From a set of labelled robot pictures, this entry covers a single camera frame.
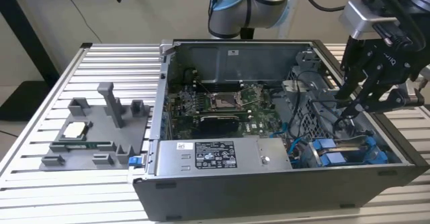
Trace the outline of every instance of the floor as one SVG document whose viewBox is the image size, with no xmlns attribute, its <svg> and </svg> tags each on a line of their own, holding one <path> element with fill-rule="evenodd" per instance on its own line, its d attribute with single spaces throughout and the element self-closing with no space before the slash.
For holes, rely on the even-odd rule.
<svg viewBox="0 0 430 224">
<path fill-rule="evenodd" d="M 0 86 L 0 105 L 7 99 L 9 95 L 14 91 L 15 87 L 17 86 Z M 19 135 L 25 125 L 26 125 L 26 122 L 0 121 L 0 130 L 9 132 L 14 135 Z M 0 161 L 1 161 L 2 157 L 5 156 L 14 140 L 15 140 L 15 137 L 9 136 L 3 133 L 0 133 Z"/>
</svg>

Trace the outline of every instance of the white label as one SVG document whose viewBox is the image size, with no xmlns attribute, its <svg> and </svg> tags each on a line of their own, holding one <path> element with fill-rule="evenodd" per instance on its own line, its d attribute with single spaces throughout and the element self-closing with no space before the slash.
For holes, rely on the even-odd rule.
<svg viewBox="0 0 430 224">
<path fill-rule="evenodd" d="M 237 50 L 228 50 L 228 56 L 230 55 L 238 55 L 238 51 Z"/>
<path fill-rule="evenodd" d="M 192 150 L 193 143 L 192 142 L 178 142 L 176 145 L 177 150 Z"/>
<path fill-rule="evenodd" d="M 67 124 L 62 135 L 66 138 L 77 138 L 81 135 L 81 132 L 85 128 L 85 123 L 83 122 L 71 122 Z"/>
</svg>

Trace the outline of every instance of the blue cable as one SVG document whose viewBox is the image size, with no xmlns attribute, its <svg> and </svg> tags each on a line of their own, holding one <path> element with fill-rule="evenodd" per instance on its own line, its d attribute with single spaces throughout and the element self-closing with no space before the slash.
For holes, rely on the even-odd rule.
<svg viewBox="0 0 430 224">
<path fill-rule="evenodd" d="M 268 137 L 273 138 L 274 135 L 282 134 L 286 131 L 286 123 L 281 123 L 281 131 L 280 132 L 273 132 Z"/>
<path fill-rule="evenodd" d="M 286 152 L 288 155 L 292 153 L 293 147 L 294 147 L 296 143 L 300 142 L 300 140 L 301 140 L 301 138 L 298 137 L 296 140 L 292 141 L 289 150 Z"/>
</svg>

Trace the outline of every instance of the metal frame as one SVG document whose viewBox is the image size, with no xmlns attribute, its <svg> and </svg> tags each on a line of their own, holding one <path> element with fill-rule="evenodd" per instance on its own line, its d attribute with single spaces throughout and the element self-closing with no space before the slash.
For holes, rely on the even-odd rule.
<svg viewBox="0 0 430 224">
<path fill-rule="evenodd" d="M 335 59 L 340 60 L 344 44 L 327 47 Z M 65 120 L 69 97 L 85 95 L 90 98 L 89 104 L 101 104 L 102 99 L 94 98 L 92 94 L 97 82 L 114 81 L 114 94 L 121 97 L 122 103 L 138 96 L 149 105 L 153 104 L 149 92 L 156 89 L 153 79 L 157 78 L 157 54 L 157 45 L 102 44 L 78 51 L 0 163 L 0 222 L 150 223 L 128 183 L 128 171 L 38 172 L 35 169 L 39 163 L 38 155 L 46 151 L 46 142 L 54 137 Z M 385 117 L 420 156 L 430 162 L 428 111 L 415 108 L 385 113 Z M 430 171 L 407 186 L 383 191 L 359 209 L 201 221 L 202 224 L 428 222 Z"/>
</svg>

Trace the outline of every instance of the blue latch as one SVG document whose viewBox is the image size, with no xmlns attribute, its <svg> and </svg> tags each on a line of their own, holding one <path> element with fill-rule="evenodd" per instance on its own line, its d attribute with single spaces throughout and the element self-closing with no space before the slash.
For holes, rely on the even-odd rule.
<svg viewBox="0 0 430 224">
<path fill-rule="evenodd" d="M 141 156 L 128 158 L 128 166 L 141 167 L 142 158 Z"/>
</svg>

